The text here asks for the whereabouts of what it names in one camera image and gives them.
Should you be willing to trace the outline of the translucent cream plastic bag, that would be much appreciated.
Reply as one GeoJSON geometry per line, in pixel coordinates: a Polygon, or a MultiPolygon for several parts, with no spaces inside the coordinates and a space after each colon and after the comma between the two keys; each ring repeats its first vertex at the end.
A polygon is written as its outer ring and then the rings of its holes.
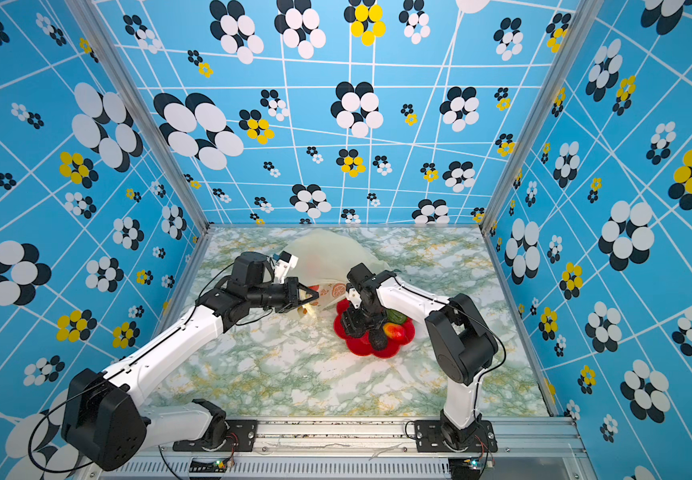
{"type": "Polygon", "coordinates": [[[347,275],[358,264],[365,264],[373,273],[389,269],[357,240],[330,230],[316,229],[296,238],[283,248],[298,258],[290,275],[319,292],[319,298],[299,312],[321,312],[346,296],[347,275]]]}

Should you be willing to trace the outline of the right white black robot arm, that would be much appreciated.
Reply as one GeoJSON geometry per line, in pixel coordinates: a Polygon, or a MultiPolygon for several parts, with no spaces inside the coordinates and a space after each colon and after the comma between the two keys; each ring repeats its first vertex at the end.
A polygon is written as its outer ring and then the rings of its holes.
{"type": "Polygon", "coordinates": [[[347,275],[347,299],[337,307],[334,329],[358,356],[390,358],[409,344],[425,325],[437,364],[448,377],[440,414],[444,442],[464,451],[478,434],[482,380],[498,368],[496,354],[505,348],[466,294],[434,295],[408,285],[392,271],[372,272],[365,264],[347,275]]]}

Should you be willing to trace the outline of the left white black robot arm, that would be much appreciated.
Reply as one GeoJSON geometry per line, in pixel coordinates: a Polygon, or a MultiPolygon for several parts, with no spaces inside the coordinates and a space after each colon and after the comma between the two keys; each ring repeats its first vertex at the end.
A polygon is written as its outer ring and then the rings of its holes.
{"type": "Polygon", "coordinates": [[[297,257],[244,252],[199,294],[194,307],[133,354],[102,372],[85,369],[71,381],[61,437],[104,471],[139,450],[194,442],[209,450],[230,445],[225,411],[194,399],[177,407],[144,410],[150,394],[186,360],[254,310],[287,313],[318,299],[290,270],[297,257]]]}

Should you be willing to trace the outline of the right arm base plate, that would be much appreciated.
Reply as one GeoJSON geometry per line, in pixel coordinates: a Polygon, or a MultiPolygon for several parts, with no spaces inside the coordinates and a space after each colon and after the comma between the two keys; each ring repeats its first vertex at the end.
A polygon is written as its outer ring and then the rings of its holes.
{"type": "Polygon", "coordinates": [[[442,420],[413,422],[413,435],[420,453],[496,453],[499,450],[490,421],[474,421],[465,429],[442,420]]]}

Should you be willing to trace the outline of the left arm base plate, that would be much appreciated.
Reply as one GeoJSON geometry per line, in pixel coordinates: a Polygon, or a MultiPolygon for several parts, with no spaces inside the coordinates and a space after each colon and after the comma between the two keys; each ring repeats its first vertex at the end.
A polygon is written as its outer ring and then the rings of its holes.
{"type": "Polygon", "coordinates": [[[251,419],[229,419],[212,425],[195,440],[180,440],[173,444],[176,452],[252,452],[259,422],[251,419]]]}

